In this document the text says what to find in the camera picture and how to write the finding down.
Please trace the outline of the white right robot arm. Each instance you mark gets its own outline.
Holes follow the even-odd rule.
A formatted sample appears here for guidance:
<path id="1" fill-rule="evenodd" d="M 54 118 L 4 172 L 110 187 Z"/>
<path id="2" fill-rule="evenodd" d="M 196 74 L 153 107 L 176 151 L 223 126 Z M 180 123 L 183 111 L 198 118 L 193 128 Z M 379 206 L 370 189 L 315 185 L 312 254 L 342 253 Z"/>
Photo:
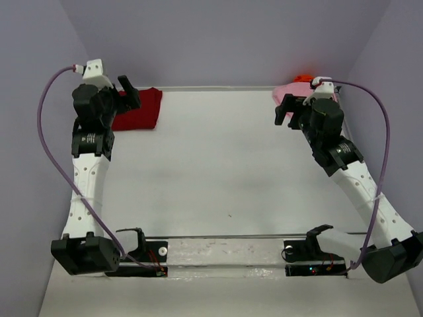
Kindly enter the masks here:
<path id="1" fill-rule="evenodd" d="M 275 109 L 275 124 L 300 130 L 317 164 L 338 185 L 358 212 L 368 235 L 364 239 L 340 232 L 332 225 L 309 230 L 303 240 L 286 242 L 282 258 L 288 263 L 327 260 L 330 256 L 356 261 L 377 283 L 418 266 L 422 261 L 422 233 L 408 224 L 383 195 L 364 157 L 342 134 L 344 112 L 333 98 L 314 99 L 286 94 Z"/>

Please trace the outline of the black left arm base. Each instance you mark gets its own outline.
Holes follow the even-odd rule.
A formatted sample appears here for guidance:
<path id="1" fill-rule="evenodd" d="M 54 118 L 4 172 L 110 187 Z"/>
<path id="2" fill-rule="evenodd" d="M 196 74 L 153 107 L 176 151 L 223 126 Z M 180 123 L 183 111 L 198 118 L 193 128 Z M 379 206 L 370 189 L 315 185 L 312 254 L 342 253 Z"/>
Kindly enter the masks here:
<path id="1" fill-rule="evenodd" d="M 167 277 L 168 241 L 146 238 L 141 228 L 116 231 L 119 242 L 128 253 L 116 271 L 108 277 Z"/>

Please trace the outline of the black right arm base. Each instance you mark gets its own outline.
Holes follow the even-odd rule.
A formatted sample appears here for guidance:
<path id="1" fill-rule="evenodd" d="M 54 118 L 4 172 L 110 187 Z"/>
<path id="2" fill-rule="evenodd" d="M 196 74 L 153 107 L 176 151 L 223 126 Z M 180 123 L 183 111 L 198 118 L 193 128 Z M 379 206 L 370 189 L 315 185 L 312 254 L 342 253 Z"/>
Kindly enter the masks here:
<path id="1" fill-rule="evenodd" d="M 344 258 L 323 252 L 317 241 L 322 232 L 333 229 L 321 225 L 309 230 L 303 240 L 284 241 L 281 257 L 288 277 L 348 276 Z"/>

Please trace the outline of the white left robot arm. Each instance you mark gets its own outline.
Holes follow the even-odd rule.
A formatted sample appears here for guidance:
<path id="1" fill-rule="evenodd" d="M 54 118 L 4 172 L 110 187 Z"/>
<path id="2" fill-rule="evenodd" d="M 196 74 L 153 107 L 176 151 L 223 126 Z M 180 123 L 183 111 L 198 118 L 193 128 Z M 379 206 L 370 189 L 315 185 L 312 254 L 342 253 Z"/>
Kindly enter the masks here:
<path id="1" fill-rule="evenodd" d="M 73 92 L 77 117 L 73 124 L 71 155 L 73 191 L 69 216 L 51 253 L 70 275 L 116 271 L 124 254 L 133 261 L 145 256 L 146 244 L 138 238 L 124 247 L 100 218 L 106 173 L 112 158 L 116 115 L 141 107 L 139 93 L 125 75 L 118 77 L 125 94 L 115 86 L 98 88 L 81 84 Z"/>

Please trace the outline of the dark red t shirt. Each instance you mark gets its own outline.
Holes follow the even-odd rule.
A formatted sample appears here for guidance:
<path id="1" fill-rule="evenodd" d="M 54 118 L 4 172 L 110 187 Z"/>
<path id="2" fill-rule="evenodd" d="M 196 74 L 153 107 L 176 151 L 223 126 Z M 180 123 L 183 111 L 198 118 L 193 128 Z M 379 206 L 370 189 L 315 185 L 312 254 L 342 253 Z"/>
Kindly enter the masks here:
<path id="1" fill-rule="evenodd" d="M 113 132 L 154 130 L 159 119 L 163 91 L 156 88 L 138 90 L 141 108 L 130 110 L 115 117 Z"/>

